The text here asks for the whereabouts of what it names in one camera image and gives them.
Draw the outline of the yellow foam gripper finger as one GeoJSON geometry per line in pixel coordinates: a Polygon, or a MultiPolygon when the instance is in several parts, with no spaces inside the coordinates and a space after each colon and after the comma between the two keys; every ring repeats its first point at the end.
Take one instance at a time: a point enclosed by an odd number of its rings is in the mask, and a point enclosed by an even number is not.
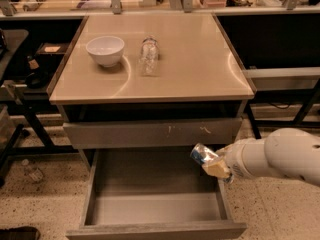
{"type": "Polygon", "coordinates": [[[207,161],[202,168],[209,176],[227,179],[231,176],[231,171],[223,159],[207,161]]]}

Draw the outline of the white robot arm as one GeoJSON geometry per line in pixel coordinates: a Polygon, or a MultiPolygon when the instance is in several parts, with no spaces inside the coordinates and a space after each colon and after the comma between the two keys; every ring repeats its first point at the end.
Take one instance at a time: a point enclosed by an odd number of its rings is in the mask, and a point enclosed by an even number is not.
{"type": "Polygon", "coordinates": [[[234,178],[287,178],[320,186],[320,138],[282,128],[263,139],[242,139],[213,151],[197,144],[194,159],[210,175],[227,182],[234,178]]]}

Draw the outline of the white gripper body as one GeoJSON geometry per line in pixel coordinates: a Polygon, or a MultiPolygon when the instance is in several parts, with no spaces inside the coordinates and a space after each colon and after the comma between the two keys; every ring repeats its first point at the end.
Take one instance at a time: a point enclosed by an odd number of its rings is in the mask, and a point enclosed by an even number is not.
{"type": "Polygon", "coordinates": [[[246,168],[243,151],[250,139],[242,139],[233,144],[218,149],[216,153],[223,157],[233,178],[253,179],[253,175],[246,168]]]}

